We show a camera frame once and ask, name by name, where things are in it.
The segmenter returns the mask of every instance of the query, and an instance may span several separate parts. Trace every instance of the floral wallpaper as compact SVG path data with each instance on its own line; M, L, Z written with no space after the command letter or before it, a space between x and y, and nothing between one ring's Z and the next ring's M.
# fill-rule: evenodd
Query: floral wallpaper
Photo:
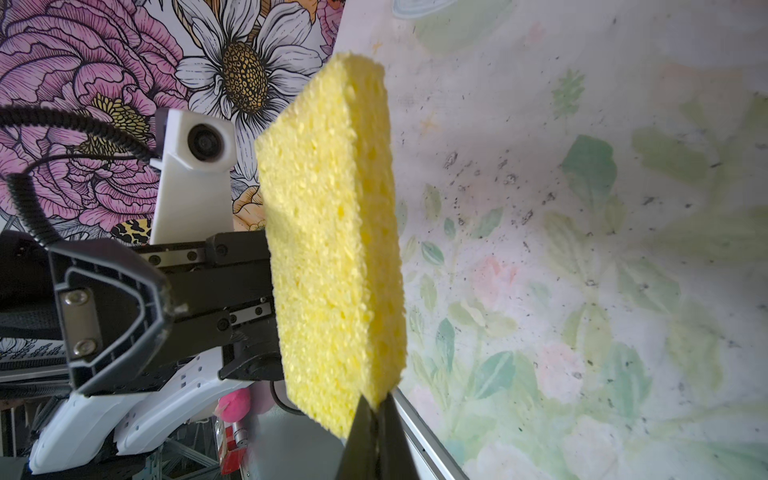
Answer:
M6 0L0 105L39 105L115 124L154 147L157 108L231 120L237 230L264 227L253 139L333 52L344 0ZM0 129L0 174L53 154L119 154L58 128ZM138 161L54 161L33 174L70 240L149 241L158 175ZM23 230L0 175L0 228ZM0 362L63 356L61 342L0 338Z
M467 476L768 478L766 4L385 3L336 47L386 67L400 388Z

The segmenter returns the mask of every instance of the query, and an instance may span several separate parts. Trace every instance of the yellow flower center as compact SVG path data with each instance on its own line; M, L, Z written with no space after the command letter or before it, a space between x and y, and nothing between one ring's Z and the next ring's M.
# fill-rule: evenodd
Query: yellow flower center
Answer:
M91 105L112 117L112 124L123 131L128 132L144 143L150 138L149 120L138 113L133 107L123 103L122 99L111 100L102 94L96 94ZM112 155L124 153L103 138L88 135L88 139L78 146L78 150L84 154Z
M266 104L266 71L251 47L231 43L222 60L224 90L232 104L247 114L256 114Z

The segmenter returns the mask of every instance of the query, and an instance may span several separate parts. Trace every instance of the camera lens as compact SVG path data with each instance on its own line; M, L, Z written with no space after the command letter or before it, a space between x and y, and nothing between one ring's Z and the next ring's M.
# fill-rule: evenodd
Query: camera lens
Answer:
M204 124L192 127L187 143L192 155L199 161L218 160L223 150L219 132Z

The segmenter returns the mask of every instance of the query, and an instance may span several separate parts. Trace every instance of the sponge edge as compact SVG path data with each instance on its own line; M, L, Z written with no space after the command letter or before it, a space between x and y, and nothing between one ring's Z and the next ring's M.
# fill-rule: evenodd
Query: sponge edge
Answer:
M334 55L256 142L288 395L342 438L406 365L383 80Z

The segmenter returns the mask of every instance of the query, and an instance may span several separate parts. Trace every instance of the screw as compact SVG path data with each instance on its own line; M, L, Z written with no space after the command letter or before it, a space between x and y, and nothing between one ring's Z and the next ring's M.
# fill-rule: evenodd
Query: screw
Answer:
M64 296L64 303L78 306L88 301L88 292L85 290L72 290Z
M79 342L75 343L72 351L77 356L91 355L93 352L96 351L96 340L82 339Z

